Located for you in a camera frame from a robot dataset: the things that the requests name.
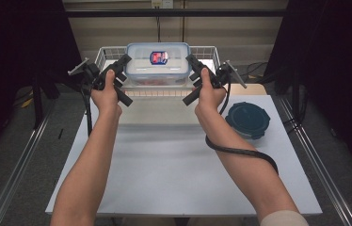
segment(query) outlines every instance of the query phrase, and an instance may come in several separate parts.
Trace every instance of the person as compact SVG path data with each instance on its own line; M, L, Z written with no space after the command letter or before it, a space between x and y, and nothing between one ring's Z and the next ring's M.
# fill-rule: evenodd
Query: person
M122 110L113 87L115 74L108 71L105 88L93 90L91 98L98 119L74 166L56 197L51 225L93 225L104 194ZM195 114L207 137L217 146L255 147L241 138L217 112L225 89L213 89L207 69L201 72L202 89ZM273 167L261 158L216 152L233 181L251 202L262 226L308 225Z

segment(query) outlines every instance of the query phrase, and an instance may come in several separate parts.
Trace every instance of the white wall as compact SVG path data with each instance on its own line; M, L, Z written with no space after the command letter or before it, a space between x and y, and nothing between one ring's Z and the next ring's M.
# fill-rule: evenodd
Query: white wall
M186 8L284 9L288 0L186 0ZM71 8L151 8L151 1L64 0ZM183 0L174 0L183 8ZM182 41L183 19L160 18L161 41ZM216 46L221 60L235 64L267 61L279 31L277 17L189 17L184 19L184 41L190 45ZM157 41L157 23L151 18L70 18L82 57L95 58L103 46L124 46L131 42Z

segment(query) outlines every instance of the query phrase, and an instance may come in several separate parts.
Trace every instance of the black backdrop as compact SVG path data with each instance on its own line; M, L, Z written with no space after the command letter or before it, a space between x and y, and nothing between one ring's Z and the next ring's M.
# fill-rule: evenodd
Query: black backdrop
M31 86L36 73L46 85L79 82L67 75L81 59L64 11L61 0L0 0L0 131L16 91Z
M264 76L283 93L298 72L352 153L352 0L290 0L288 11Z

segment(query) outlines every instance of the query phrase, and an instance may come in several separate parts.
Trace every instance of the hand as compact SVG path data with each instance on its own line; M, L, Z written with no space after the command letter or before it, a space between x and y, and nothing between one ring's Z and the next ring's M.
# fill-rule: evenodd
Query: hand
M201 71L202 89L200 91L199 104L196 106L196 114L201 112L217 111L217 107L222 103L226 95L225 89L214 89L211 84L208 69Z
M115 73L109 70L105 75L105 87L103 90L93 89L91 91L91 98L94 104L97 105L100 114L115 113L120 117L122 109L118 105L118 95L114 90Z

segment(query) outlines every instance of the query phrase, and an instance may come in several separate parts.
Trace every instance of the wire rack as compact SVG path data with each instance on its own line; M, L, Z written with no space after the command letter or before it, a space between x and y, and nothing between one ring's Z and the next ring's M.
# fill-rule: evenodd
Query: wire rack
M213 72L219 67L219 56L215 46L190 46L190 52ZM115 62L126 53L126 46L106 46L99 50L96 65L101 70ZM133 86L124 84L122 89L128 96L186 96L193 84L190 79L183 86Z

